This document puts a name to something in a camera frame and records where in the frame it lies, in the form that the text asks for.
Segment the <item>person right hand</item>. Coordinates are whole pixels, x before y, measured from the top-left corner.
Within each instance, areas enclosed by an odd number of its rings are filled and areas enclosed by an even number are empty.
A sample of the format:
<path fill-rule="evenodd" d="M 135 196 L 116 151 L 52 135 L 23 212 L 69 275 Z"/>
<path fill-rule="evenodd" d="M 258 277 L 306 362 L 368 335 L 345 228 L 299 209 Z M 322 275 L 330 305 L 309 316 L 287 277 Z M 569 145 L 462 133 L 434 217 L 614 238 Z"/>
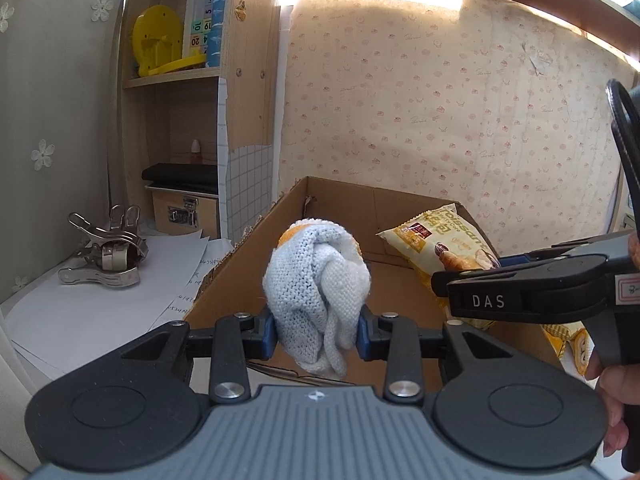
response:
<path fill-rule="evenodd" d="M 603 440 L 603 455 L 613 455 L 622 450 L 629 439 L 629 429 L 624 419 L 626 405 L 639 404 L 639 365 L 605 367 L 598 348 L 591 353 L 585 378 L 597 379 L 597 392 L 608 411 L 608 431 Z"/>

